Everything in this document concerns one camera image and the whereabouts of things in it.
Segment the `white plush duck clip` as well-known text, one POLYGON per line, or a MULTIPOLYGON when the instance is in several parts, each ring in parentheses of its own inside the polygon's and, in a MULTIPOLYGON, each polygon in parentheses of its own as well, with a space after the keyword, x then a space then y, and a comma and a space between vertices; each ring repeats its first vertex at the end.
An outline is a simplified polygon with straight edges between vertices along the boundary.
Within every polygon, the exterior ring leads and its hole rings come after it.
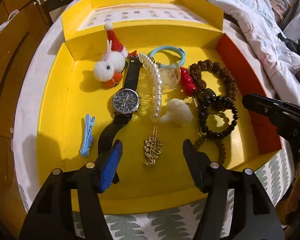
POLYGON ((107 40, 107 49, 102 58, 94 65, 94 77, 100 81, 104 88, 117 86, 123 77, 123 70, 126 66, 127 53, 123 51, 112 50, 112 41, 107 40))

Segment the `white shell hair clip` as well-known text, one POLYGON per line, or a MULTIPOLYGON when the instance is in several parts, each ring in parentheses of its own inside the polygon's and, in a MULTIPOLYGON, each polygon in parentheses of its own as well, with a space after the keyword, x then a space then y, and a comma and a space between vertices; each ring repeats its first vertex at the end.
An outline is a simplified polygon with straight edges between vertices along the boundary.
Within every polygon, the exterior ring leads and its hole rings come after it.
POLYGON ((166 113, 159 120, 183 126, 189 124, 192 119, 193 114, 189 105, 181 99, 172 99, 166 105, 166 113))

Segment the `pearl clear claw clip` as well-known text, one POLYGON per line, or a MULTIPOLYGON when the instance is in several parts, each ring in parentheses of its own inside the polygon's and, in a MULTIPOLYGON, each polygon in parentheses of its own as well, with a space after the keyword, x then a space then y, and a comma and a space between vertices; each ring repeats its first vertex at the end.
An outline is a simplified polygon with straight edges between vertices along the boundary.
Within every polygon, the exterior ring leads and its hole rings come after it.
POLYGON ((144 53, 139 53, 139 60, 145 67, 152 85, 151 120, 158 122, 161 116, 163 90, 177 87, 181 70, 177 62, 163 67, 144 53))

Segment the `black leather wrist watch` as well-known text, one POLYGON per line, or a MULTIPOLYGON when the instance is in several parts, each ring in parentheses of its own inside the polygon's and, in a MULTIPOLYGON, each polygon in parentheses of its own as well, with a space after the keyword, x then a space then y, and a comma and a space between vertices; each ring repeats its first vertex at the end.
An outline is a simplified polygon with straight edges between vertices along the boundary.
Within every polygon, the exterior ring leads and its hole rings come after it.
MULTIPOLYGON (((98 161, 103 164, 105 155, 110 151, 115 142, 115 137, 120 129, 125 127, 140 105, 140 97, 136 92, 142 63, 137 56, 132 56, 129 61, 128 71, 123 88, 118 90, 112 98, 114 119, 101 133, 98 140, 98 161)), ((117 172, 113 183, 119 182, 117 172)))

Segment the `wooden wardrobe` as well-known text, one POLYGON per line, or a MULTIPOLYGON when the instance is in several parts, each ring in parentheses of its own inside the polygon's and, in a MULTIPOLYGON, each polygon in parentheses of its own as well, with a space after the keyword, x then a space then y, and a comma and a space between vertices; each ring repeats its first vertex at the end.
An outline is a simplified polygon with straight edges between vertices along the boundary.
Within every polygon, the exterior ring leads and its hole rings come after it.
POLYGON ((29 64, 52 21, 43 0, 0 1, 0 194, 13 180, 10 142, 29 64))

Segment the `red three-ball hair clip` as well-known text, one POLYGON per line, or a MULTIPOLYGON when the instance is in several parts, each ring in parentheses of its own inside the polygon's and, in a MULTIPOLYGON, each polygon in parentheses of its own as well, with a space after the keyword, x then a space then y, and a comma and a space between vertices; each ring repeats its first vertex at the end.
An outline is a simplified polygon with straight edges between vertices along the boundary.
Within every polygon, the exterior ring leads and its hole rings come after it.
POLYGON ((184 67, 180 68, 180 73, 181 77, 179 83, 183 89, 183 93, 189 97, 194 96, 197 92, 197 86, 195 85, 193 78, 184 67))

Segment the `white patterned duvet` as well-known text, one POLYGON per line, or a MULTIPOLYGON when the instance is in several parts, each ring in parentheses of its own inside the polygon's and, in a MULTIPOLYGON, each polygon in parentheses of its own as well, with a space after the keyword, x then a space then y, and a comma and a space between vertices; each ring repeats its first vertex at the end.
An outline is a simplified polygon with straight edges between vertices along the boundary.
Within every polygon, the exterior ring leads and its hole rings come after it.
POLYGON ((238 23, 282 101, 300 106, 300 56, 278 38, 282 31, 268 0, 207 0, 238 23))

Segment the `dark bedside drawer cabinet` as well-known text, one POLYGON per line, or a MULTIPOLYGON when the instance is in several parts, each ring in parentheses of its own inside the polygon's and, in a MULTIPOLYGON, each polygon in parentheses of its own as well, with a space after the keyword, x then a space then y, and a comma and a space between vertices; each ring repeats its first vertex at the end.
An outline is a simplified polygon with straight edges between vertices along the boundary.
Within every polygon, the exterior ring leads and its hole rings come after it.
POLYGON ((55 22, 73 0, 44 0, 43 8, 55 22))

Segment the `green leaf patterned bedspread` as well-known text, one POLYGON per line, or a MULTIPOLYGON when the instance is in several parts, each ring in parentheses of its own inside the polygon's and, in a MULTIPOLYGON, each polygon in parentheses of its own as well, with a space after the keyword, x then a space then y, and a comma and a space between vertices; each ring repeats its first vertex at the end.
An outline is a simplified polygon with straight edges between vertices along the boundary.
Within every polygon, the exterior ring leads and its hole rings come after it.
MULTIPOLYGON (((48 74, 64 42, 61 20, 44 36, 27 70, 15 114, 13 153, 17 182, 25 209, 38 190, 36 137, 39 107, 48 74)), ((292 184, 295 168, 289 146, 261 166, 256 175, 274 205, 292 184)), ((108 215, 106 220, 115 239, 190 239, 202 215, 205 200, 168 210, 138 215, 108 215)))

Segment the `small blue hair clip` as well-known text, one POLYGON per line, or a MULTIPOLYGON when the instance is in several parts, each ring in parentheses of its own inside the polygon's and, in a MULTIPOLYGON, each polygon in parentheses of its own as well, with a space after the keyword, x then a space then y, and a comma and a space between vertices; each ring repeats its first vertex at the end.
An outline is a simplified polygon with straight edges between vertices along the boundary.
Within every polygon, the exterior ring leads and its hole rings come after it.
POLYGON ((90 148, 94 140, 94 137, 92 135, 94 123, 95 123, 95 117, 86 114, 85 121, 84 121, 83 141, 82 141, 81 149, 79 151, 82 157, 87 157, 90 154, 90 148))

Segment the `yellow cardboard box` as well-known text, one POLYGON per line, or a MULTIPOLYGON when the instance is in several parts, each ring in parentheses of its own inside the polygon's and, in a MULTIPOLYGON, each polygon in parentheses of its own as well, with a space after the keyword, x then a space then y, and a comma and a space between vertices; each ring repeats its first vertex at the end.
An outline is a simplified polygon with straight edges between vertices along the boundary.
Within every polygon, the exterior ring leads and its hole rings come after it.
MULTIPOLYGON (((253 170, 282 148, 268 119, 246 110, 242 96, 264 95, 266 89, 246 58, 226 35, 221 8, 205 0, 80 0, 62 13, 65 42, 57 53, 44 89, 37 134, 37 173, 40 184, 55 168, 67 172, 94 161, 101 132, 113 121, 111 99, 117 87, 104 89, 93 67, 106 50, 103 24, 113 23, 128 51, 149 53, 162 45, 186 51, 187 66, 205 59, 230 70, 238 85, 238 123, 225 139, 228 169, 253 170), (86 114, 95 117, 93 144, 80 155, 86 114)), ((144 141, 153 132, 152 85, 140 71, 141 105, 116 135, 123 143, 120 181, 100 195, 106 214, 146 213, 178 207, 203 197, 195 187, 183 157, 183 141, 196 141, 198 119, 185 126, 159 123, 162 153, 154 166, 143 163, 144 141)))

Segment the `gold filigree leaf hairpin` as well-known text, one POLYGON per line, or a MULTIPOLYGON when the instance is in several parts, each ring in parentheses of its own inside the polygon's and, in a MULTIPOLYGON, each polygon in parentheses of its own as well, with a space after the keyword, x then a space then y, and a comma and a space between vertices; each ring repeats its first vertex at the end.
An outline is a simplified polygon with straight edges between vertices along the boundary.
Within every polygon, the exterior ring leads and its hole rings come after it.
POLYGON ((153 128, 153 133, 144 141, 143 154, 145 160, 143 163, 146 166, 154 166, 157 162, 157 159, 162 153, 162 142, 158 137, 158 125, 155 124, 153 128))

